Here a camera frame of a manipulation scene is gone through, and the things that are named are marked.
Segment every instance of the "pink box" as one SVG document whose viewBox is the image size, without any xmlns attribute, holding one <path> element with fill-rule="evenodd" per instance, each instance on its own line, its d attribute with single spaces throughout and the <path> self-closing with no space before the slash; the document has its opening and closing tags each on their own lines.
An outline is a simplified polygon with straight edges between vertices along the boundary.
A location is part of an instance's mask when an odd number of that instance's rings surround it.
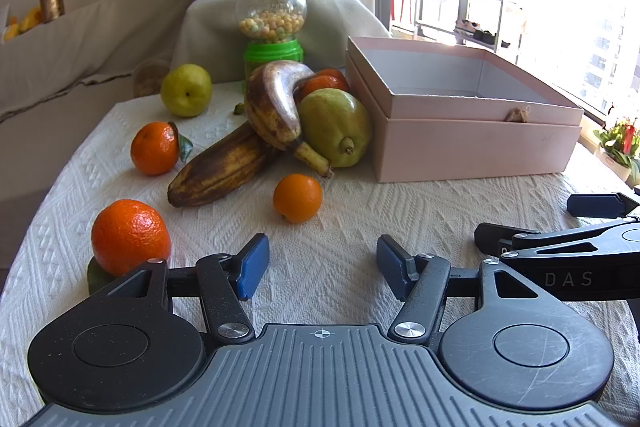
<svg viewBox="0 0 640 427">
<path fill-rule="evenodd" d="M 580 136 L 580 107 L 488 51 L 350 38 L 346 66 L 379 182 L 561 172 Z M 504 121 L 515 107 L 527 123 Z"/>
</svg>

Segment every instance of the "gray ribbed plate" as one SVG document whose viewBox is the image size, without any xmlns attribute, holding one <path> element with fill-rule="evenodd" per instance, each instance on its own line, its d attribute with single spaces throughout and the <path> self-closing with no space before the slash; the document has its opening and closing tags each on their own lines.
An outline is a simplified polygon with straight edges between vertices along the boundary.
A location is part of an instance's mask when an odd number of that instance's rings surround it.
<svg viewBox="0 0 640 427">
<path fill-rule="evenodd" d="M 422 346 L 393 343 L 376 326 L 267 325 L 222 347 L 200 379 L 155 407 L 90 415 L 53 405 L 38 427 L 611 427 L 589 403 L 526 415 L 474 400 Z"/>
</svg>

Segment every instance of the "banana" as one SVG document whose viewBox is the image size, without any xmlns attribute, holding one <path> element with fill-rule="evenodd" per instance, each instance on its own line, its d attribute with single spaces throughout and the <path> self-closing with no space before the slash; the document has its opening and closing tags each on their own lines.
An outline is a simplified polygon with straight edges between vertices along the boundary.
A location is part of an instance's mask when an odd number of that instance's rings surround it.
<svg viewBox="0 0 640 427">
<path fill-rule="evenodd" d="M 185 165 L 169 185 L 173 206 L 196 206 L 220 199 L 270 165 L 280 151 L 245 122 Z"/>
<path fill-rule="evenodd" d="M 244 110 L 255 132 L 265 142 L 287 150 L 321 176 L 333 174 L 329 160 L 302 139 L 302 127 L 293 92 L 314 73 L 304 64 L 276 60 L 251 74 L 244 92 Z"/>
</svg>

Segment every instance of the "white tablecloth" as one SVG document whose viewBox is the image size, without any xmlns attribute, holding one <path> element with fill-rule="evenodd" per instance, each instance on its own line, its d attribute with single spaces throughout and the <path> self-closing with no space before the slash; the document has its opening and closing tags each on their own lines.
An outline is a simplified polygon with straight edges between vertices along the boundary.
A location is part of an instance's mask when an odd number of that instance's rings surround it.
<svg viewBox="0 0 640 427">
<path fill-rule="evenodd" d="M 238 83 L 218 84 L 207 114 L 178 120 L 196 152 L 244 121 L 232 114 L 240 100 Z M 143 124 L 169 119 L 157 96 L 118 104 L 76 151 L 33 219 L 0 299 L 0 425 L 19 425 L 41 407 L 27 371 L 27 348 L 40 328 L 87 296 L 91 226 L 98 212 L 119 198 L 144 201 L 162 215 L 172 237 L 173 267 L 193 266 L 209 253 L 236 253 L 254 233 L 268 234 L 271 264 L 246 306 L 257 331 L 267 322 L 380 323 L 386 329 L 400 303 L 376 268 L 381 233 L 411 253 L 431 251 L 455 266 L 476 267 L 481 255 L 473 231 L 481 221 L 567 229 L 586 222 L 564 211 L 570 193 L 625 189 L 581 146 L 563 174 L 484 180 L 378 184 L 364 160 L 321 180 L 318 215 L 293 226 L 276 215 L 271 195 L 286 174 L 310 172 L 283 156 L 223 200 L 176 209 L 167 202 L 166 188 L 178 168 L 147 177 L 129 158 L 130 142 Z M 463 152 L 459 160 L 473 161 Z M 443 326 L 470 312 L 471 301 L 449 299 Z M 640 346 L 628 306 L 572 306 L 610 338 L 616 365 L 600 404 L 631 423 L 640 418 Z M 179 299 L 175 310 L 204 330 L 196 299 Z"/>
</svg>

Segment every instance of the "orange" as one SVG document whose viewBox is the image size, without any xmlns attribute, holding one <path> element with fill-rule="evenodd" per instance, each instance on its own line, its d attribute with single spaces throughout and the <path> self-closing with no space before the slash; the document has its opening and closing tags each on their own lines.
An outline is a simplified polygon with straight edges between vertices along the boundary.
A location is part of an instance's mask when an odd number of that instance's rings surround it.
<svg viewBox="0 0 640 427">
<path fill-rule="evenodd" d="M 322 204 L 322 187 L 313 178 L 290 174 L 273 191 L 273 208 L 291 223 L 304 223 L 316 215 Z"/>
<path fill-rule="evenodd" d="M 165 122 L 146 124 L 131 142 L 131 160 L 143 174 L 169 172 L 178 161 L 180 147 L 174 129 Z"/>
<path fill-rule="evenodd" d="M 119 277 L 147 259 L 167 259 L 171 238 L 160 214 L 135 200 L 111 203 L 95 218 L 91 245 L 98 264 Z"/>
<path fill-rule="evenodd" d="M 349 86 L 349 84 L 347 84 L 347 79 L 340 70 L 335 70 L 334 68 L 326 68 L 325 70 L 318 71 L 318 73 L 316 73 L 316 76 L 323 76 L 324 74 L 337 78 L 338 80 L 343 81 L 347 86 Z"/>
<path fill-rule="evenodd" d="M 334 89 L 340 89 L 346 92 L 349 91 L 349 84 L 342 76 L 338 78 L 336 76 L 329 76 L 328 74 L 322 74 L 319 76 L 315 76 L 306 81 L 306 84 L 302 86 L 300 89 L 300 93 L 298 93 L 297 102 L 300 102 L 306 95 L 314 92 L 317 89 L 324 89 L 325 87 L 333 87 Z"/>
</svg>

